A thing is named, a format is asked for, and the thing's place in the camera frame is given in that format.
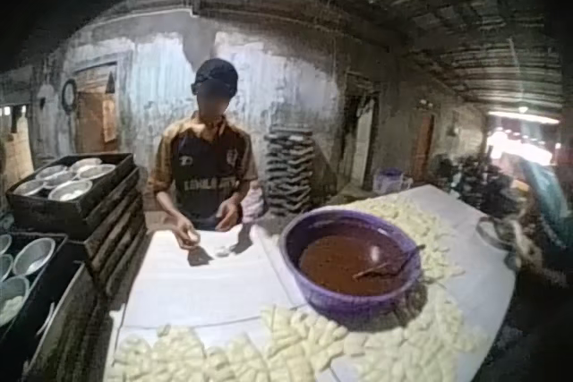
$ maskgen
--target wooden door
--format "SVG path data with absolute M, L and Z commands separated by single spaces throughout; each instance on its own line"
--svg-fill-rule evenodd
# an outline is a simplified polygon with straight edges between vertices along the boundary
M 423 181 L 426 176 L 432 146 L 433 123 L 432 114 L 423 114 L 412 159 L 412 177 L 416 182 Z
M 118 150 L 113 94 L 78 93 L 76 149 L 79 153 Z

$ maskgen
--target spoon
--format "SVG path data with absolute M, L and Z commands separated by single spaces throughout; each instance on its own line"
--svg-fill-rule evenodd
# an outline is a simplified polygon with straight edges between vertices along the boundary
M 367 268 L 366 270 L 363 270 L 362 272 L 358 272 L 355 275 L 353 275 L 352 277 L 354 279 L 360 279 L 361 277 L 365 277 L 365 276 L 397 276 L 399 275 L 402 270 L 404 270 L 404 267 L 406 267 L 406 265 L 410 262 L 410 260 L 421 250 L 424 250 L 426 247 L 426 245 L 418 245 L 415 248 L 413 248 L 412 250 L 410 250 L 407 254 L 406 254 L 406 258 L 404 259 L 404 261 L 402 261 L 402 263 L 400 264 L 400 267 L 398 267 L 398 270 L 395 270 L 393 272 L 380 272 L 379 270 L 389 266 L 389 261 L 379 264 L 378 266 L 374 266 L 374 267 L 370 267 Z

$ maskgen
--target shirt logo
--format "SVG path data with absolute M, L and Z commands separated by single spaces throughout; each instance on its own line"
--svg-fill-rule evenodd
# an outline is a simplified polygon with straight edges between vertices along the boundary
M 181 166 L 190 166 L 193 164 L 193 157 L 181 156 L 179 157 L 179 163 L 181 164 Z
M 236 149 L 230 149 L 229 151 L 227 151 L 227 164 L 230 166 L 234 166 L 237 157 L 239 157 L 239 153 Z

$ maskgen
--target concrete wall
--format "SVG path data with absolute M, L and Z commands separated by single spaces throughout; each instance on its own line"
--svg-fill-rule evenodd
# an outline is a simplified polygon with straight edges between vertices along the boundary
M 205 19 L 184 10 L 99 22 L 62 47 L 59 81 L 64 83 L 87 67 L 115 63 L 121 150 L 133 152 L 137 164 L 149 169 L 161 132 L 195 108 L 190 85 L 201 62 L 212 56 L 230 60 L 239 71 L 239 92 L 228 116 L 252 135 L 261 174 L 263 136 L 269 127 L 273 123 L 304 123 L 312 127 L 317 142 L 315 184 L 325 192 L 336 189 L 348 71 L 379 81 L 383 88 L 379 124 L 372 137 L 372 169 L 410 167 L 419 98 L 430 99 L 437 106 L 433 153 L 460 155 L 481 144 L 483 117 L 410 69 L 397 55 L 291 22 L 239 21 L 223 16 Z M 453 108 L 468 120 L 460 125 L 463 136 L 471 139 L 446 137 Z M 55 134 L 43 138 L 43 150 L 61 156 L 75 151 L 74 120 L 58 105 L 54 109 L 49 112 L 56 124 L 45 124 L 34 139 Z M 44 115 L 38 121 L 50 119 Z

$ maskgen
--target hand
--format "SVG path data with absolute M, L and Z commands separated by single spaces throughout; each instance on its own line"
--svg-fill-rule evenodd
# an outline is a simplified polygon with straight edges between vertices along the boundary
M 215 229 L 218 232 L 228 232 L 239 220 L 239 207 L 233 199 L 227 199 L 218 207 L 217 217 L 222 218 Z
M 172 229 L 182 250 L 191 250 L 199 245 L 201 238 L 192 222 L 185 216 L 177 216 Z

